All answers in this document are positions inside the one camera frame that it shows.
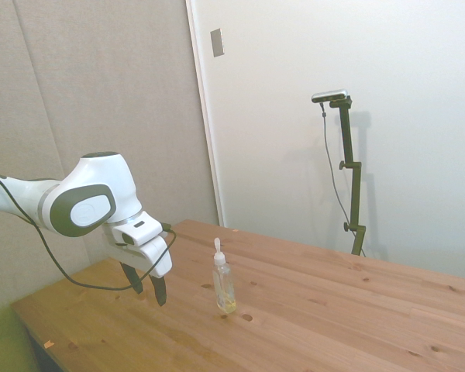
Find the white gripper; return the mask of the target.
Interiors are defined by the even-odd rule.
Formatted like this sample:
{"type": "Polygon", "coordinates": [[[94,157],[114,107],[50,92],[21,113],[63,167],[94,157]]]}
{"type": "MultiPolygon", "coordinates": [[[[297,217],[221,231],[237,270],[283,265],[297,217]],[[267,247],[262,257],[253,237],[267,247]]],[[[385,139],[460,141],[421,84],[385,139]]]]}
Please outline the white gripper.
{"type": "Polygon", "coordinates": [[[131,288],[139,295],[143,292],[143,284],[136,269],[150,272],[150,280],[153,285],[154,295],[160,307],[167,302],[167,286],[164,275],[172,268],[171,255],[165,252],[167,243],[166,232],[157,235],[151,241],[142,246],[133,246],[128,243],[117,243],[112,235],[104,232],[103,240],[108,255],[118,260],[121,268],[129,281],[131,288]]]}

